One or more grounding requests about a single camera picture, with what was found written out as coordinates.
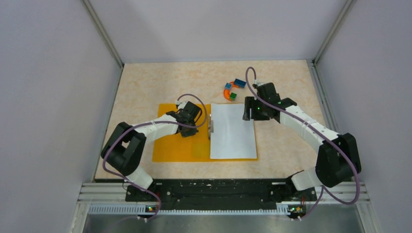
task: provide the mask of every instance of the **blue block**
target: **blue block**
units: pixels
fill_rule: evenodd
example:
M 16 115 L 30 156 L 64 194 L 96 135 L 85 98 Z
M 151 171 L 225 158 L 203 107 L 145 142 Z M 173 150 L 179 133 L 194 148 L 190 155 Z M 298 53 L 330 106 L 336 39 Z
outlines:
M 239 79 L 235 79 L 235 81 L 234 81 L 233 84 L 236 85 L 236 86 L 238 86 L 238 87 L 244 88 L 245 85 L 246 85 L 246 82 L 244 82 L 244 81 L 242 81 L 242 80 L 239 80 Z
M 226 85 L 224 86 L 225 90 L 231 90 L 232 89 L 232 84 L 230 83 L 226 83 Z

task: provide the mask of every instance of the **orange mat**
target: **orange mat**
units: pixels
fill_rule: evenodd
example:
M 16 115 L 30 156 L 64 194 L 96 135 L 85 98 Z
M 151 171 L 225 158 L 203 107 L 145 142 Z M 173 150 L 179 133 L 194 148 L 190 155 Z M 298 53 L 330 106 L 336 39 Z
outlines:
M 207 114 L 210 113 L 210 104 L 206 104 Z M 159 105 L 158 117 L 169 111 L 176 111 L 173 103 Z M 197 124 L 205 119 L 200 117 Z M 210 140 L 207 136 L 207 122 L 198 128 L 199 132 L 183 138 L 180 133 L 159 138 L 154 142 L 153 162 L 224 162 L 224 161 L 251 161 L 256 159 L 210 159 Z

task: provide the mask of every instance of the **white cable tie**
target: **white cable tie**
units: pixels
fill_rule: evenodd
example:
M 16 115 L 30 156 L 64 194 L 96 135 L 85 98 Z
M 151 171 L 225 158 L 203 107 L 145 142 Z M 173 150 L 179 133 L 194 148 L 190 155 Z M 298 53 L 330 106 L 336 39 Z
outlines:
M 309 125 L 312 125 L 314 123 L 317 123 L 317 121 L 315 119 L 311 119 L 309 121 L 303 122 L 302 132 L 300 133 L 301 137 L 303 137 L 303 135 L 306 132 L 306 129 L 309 127 Z
M 158 129 L 159 127 L 157 126 L 157 124 L 155 123 L 154 120 L 151 120 L 150 122 L 152 123 L 152 125 L 153 125 L 153 127 L 154 127 L 153 140 L 152 140 L 152 141 L 154 141 L 154 139 L 156 138 L 157 129 Z

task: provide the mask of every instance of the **green block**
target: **green block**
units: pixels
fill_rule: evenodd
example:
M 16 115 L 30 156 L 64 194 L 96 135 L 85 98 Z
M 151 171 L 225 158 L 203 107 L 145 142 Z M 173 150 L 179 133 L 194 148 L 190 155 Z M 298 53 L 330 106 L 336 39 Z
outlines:
M 231 100 L 235 100 L 235 99 L 236 99 L 236 96 L 237 96 L 237 94 L 232 92 L 232 93 L 230 93 L 229 98 L 230 98 Z

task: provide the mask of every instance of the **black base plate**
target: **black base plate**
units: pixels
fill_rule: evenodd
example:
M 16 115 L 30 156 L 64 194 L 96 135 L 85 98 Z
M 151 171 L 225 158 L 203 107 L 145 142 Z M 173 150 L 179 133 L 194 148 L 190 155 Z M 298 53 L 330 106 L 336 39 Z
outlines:
M 315 201 L 314 188 L 286 197 L 285 179 L 155 179 L 148 188 L 162 210 L 271 210 L 282 201 Z M 126 201 L 157 201 L 129 185 Z

